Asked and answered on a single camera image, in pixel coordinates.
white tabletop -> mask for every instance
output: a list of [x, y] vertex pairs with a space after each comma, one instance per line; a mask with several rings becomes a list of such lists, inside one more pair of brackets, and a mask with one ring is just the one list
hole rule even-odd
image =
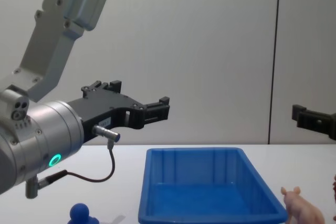
[[[117, 216], [124, 215], [122, 224], [138, 223], [146, 150], [156, 147], [177, 146], [115, 146], [116, 172], [109, 181], [100, 184], [67, 176], [39, 191], [39, 196], [33, 200], [25, 198], [24, 184], [16, 186], [0, 195], [0, 222], [66, 224], [70, 220], [70, 208], [82, 202], [89, 206], [90, 215], [102, 222], [111, 223]], [[336, 173], [336, 145], [235, 147], [244, 150], [281, 202], [281, 186], [287, 189], [300, 186], [302, 196], [321, 209], [326, 223], [333, 223], [332, 217], [336, 215], [332, 190]], [[62, 169], [92, 178], [103, 178], [109, 174], [110, 168], [111, 161], [105, 146], [84, 146], [73, 157], [41, 173], [39, 178]]]

blue tray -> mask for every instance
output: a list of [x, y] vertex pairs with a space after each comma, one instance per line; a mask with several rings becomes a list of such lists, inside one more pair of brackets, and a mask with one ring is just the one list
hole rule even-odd
[[241, 149], [147, 151], [141, 224], [276, 224], [286, 220], [286, 210]]

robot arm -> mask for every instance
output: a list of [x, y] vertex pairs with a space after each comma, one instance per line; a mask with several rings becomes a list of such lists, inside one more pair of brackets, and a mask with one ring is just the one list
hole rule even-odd
[[93, 30], [106, 0], [44, 0], [20, 66], [0, 82], [37, 102], [58, 83], [76, 39]]
[[120, 81], [83, 87], [83, 97], [69, 103], [29, 108], [29, 99], [38, 101], [57, 85], [75, 40], [95, 28], [105, 1], [44, 0], [43, 10], [36, 12], [36, 27], [19, 68], [0, 82], [0, 194], [26, 181], [26, 196], [35, 198], [48, 185], [36, 175], [83, 143], [105, 136], [111, 154], [111, 140], [120, 135], [110, 129], [141, 129], [167, 119], [169, 98], [141, 104], [120, 94]]

blue toy figure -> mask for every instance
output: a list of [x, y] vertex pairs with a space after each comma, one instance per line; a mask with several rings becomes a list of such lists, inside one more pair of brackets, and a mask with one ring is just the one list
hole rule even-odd
[[85, 204], [75, 204], [70, 210], [71, 220], [68, 224], [99, 224], [96, 218], [89, 216], [89, 208]]

toy pig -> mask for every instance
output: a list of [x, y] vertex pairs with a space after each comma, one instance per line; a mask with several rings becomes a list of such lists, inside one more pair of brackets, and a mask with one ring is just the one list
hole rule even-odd
[[296, 219], [297, 224], [324, 224], [321, 211], [303, 199], [299, 195], [300, 192], [299, 187], [295, 187], [293, 191], [286, 191], [283, 187], [281, 188], [281, 193], [285, 196], [283, 201], [289, 216], [286, 224], [290, 224], [292, 217]]

